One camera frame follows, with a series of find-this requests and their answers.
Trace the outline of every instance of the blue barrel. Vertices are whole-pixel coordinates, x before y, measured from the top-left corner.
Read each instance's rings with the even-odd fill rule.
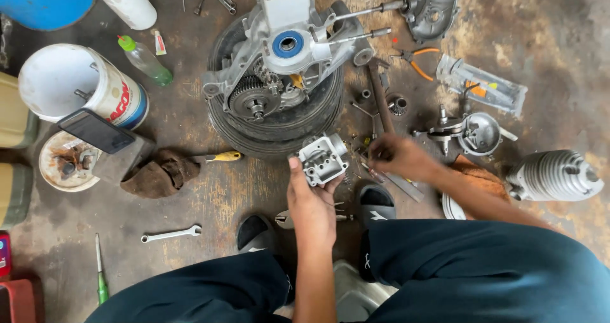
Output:
[[[56,30],[82,18],[94,0],[0,0],[0,12],[35,30]]]

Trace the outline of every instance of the smartphone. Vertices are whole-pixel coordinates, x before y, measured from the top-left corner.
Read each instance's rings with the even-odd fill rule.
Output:
[[[65,116],[57,126],[108,154],[117,153],[135,141],[133,136],[86,108]]]

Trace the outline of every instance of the person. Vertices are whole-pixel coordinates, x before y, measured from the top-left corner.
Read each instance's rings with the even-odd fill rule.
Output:
[[[460,181],[415,143],[385,134],[369,165],[430,184],[476,220],[396,219],[380,185],[357,188],[362,279],[399,290],[367,322],[608,322],[610,272],[579,242],[509,203]],[[341,178],[309,187],[290,158],[296,281],[273,228],[250,215],[239,255],[157,275],[120,291],[87,319],[97,322],[335,322],[333,193]]]

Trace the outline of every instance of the tire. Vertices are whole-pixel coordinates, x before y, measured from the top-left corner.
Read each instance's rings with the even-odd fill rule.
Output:
[[[210,56],[208,69],[221,69],[222,59],[233,45],[246,39],[242,16],[218,36]],[[309,101],[285,112],[265,117],[262,124],[246,122],[223,111],[223,97],[208,100],[212,124],[233,148],[260,159],[285,158],[302,147],[302,141],[332,128],[343,108],[343,69],[340,67],[310,93]]]

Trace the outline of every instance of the dark blue pants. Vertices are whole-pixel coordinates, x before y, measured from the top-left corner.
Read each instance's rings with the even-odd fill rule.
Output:
[[[369,322],[610,322],[610,271],[582,244],[502,222],[387,220],[370,227],[375,278],[400,290]],[[87,323],[288,322],[270,252],[214,259],[133,285]]]

